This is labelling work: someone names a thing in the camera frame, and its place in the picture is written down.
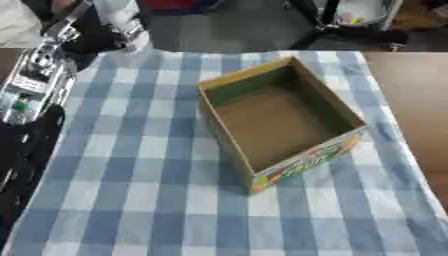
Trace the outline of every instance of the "chair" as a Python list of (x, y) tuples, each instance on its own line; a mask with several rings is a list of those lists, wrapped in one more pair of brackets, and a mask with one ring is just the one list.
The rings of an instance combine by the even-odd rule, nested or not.
[(397, 51), (406, 45), (408, 35), (400, 30), (380, 31), (371, 26), (354, 27), (344, 26), (336, 21), (336, 13), (340, 0), (327, 0), (322, 11), (312, 0), (286, 0), (285, 6), (297, 9), (304, 18), (313, 26), (313, 29), (304, 37), (297, 40), (292, 50), (305, 50), (316, 40), (323, 36), (335, 35), (339, 38), (374, 45)]

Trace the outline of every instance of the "cardboard box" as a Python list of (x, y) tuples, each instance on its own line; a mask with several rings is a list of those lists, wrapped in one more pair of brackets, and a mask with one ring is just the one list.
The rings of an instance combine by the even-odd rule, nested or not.
[(198, 91), (250, 193), (349, 151), (367, 127), (292, 57), (201, 82)]

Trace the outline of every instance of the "printed label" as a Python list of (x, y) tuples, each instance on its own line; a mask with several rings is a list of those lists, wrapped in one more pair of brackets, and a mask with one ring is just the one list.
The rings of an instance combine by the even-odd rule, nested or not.
[(260, 192), (266, 187), (277, 183), (284, 177), (296, 175), (306, 169), (316, 167), (324, 161), (328, 161), (338, 155), (350, 151), (358, 142), (361, 134), (354, 134), (342, 140), (333, 141), (334, 144), (320, 146), (313, 148), (301, 155), (301, 158), (296, 159), (295, 162), (280, 167), (274, 171), (269, 171), (265, 174), (254, 177), (252, 192)]

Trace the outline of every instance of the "blue checkered tablecloth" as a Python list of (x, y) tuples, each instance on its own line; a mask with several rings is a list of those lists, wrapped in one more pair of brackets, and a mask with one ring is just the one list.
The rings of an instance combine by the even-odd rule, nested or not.
[[(247, 197), (195, 84), (295, 55), (370, 125), (353, 152)], [(5, 255), (447, 256), (448, 220), (356, 52), (154, 51), (79, 75)]]

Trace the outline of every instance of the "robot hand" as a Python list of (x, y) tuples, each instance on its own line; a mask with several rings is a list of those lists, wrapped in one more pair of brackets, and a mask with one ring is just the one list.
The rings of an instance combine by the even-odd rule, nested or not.
[(79, 69), (73, 54), (132, 52), (136, 39), (147, 33), (147, 23), (135, 15), (121, 26), (101, 26), (101, 40), (91, 43), (82, 24), (88, 24), (92, 10), (95, 14), (91, 0), (69, 6), (45, 27), (38, 47), (20, 54), (0, 84), (0, 251), (59, 138), (63, 106)]

